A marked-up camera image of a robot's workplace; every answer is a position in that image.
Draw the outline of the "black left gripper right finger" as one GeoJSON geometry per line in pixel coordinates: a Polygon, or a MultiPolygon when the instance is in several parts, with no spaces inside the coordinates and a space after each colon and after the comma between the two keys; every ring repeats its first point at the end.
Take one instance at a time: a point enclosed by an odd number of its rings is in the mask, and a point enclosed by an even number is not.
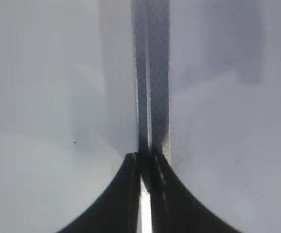
{"type": "Polygon", "coordinates": [[[237,233],[201,204],[176,176],[165,156],[149,163],[150,202],[155,233],[237,233]]]}

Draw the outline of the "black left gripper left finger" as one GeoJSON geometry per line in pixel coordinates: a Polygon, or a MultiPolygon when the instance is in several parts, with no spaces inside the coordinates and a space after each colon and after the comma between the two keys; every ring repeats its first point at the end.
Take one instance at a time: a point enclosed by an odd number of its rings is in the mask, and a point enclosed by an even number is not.
{"type": "Polygon", "coordinates": [[[129,153],[112,182],[79,217],[61,233],[135,233],[137,232],[141,192],[140,162],[129,153]]]}

